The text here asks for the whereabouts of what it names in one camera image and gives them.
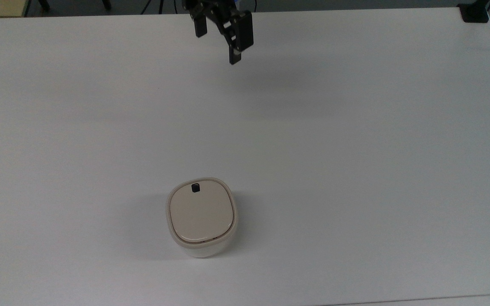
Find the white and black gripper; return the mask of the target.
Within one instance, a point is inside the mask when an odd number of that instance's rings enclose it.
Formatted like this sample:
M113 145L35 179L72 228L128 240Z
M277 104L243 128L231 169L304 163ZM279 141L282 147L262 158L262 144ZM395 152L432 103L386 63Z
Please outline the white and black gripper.
M243 51L254 44L250 11L240 11L234 0L182 0L182 8L193 20L196 37L206 35L207 19L223 23L222 35L229 46L229 63L237 64Z

